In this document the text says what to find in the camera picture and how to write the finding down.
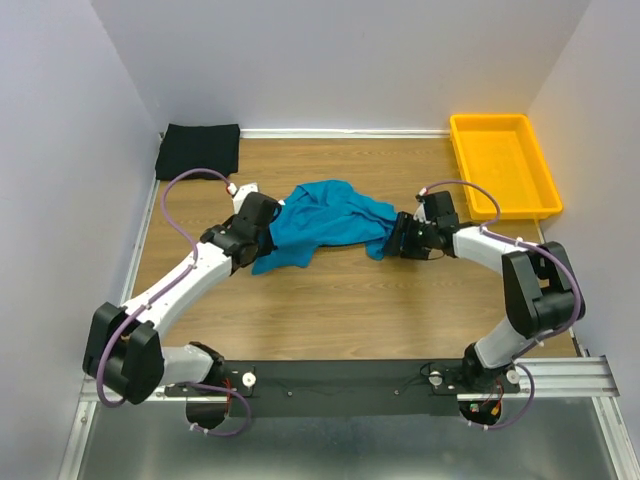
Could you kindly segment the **folded black t shirt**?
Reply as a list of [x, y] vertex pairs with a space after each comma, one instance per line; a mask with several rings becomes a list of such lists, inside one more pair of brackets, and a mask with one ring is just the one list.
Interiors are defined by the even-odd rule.
[[240, 126], [169, 124], [155, 164], [155, 178], [171, 181], [192, 169], [216, 170], [229, 177], [239, 171]]

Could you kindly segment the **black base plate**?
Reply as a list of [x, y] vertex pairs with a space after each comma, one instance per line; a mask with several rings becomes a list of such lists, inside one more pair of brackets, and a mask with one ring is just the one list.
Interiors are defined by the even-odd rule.
[[257, 418], [456, 416], [459, 403], [497, 396], [469, 386], [460, 359], [226, 361], [218, 375]]

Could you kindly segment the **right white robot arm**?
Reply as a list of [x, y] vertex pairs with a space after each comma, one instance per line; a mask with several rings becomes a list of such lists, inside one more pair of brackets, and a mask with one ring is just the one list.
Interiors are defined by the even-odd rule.
[[465, 349], [456, 369], [464, 388], [485, 390], [514, 360], [584, 316], [585, 301], [562, 244], [530, 243], [493, 232], [486, 224], [461, 222], [447, 191], [416, 199], [415, 213], [397, 215], [383, 249], [386, 256], [428, 260], [439, 250], [502, 278], [505, 318]]

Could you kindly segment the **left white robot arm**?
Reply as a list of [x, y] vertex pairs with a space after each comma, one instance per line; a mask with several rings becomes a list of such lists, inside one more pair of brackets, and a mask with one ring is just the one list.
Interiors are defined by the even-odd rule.
[[281, 202], [250, 191], [234, 208], [156, 284], [121, 306], [106, 302], [95, 311], [82, 368], [95, 379], [107, 406], [139, 404], [170, 384], [188, 383], [201, 395], [220, 387], [222, 359], [217, 352], [197, 342], [165, 347], [162, 341], [205, 293], [274, 250], [269, 226], [281, 212]]

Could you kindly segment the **blue t shirt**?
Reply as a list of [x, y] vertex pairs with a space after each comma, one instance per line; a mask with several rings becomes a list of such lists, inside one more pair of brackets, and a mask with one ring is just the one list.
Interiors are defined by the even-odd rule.
[[380, 261], [396, 218], [393, 205], [357, 192], [346, 181], [298, 185], [269, 226], [275, 249], [255, 261], [252, 273], [306, 268], [320, 247], [362, 244], [369, 258]]

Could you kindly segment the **yellow plastic bin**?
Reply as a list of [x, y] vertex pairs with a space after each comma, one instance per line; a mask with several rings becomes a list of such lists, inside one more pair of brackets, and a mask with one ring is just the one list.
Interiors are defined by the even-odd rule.
[[450, 139], [461, 179], [489, 192], [505, 220], [543, 220], [563, 203], [524, 114], [454, 114]]

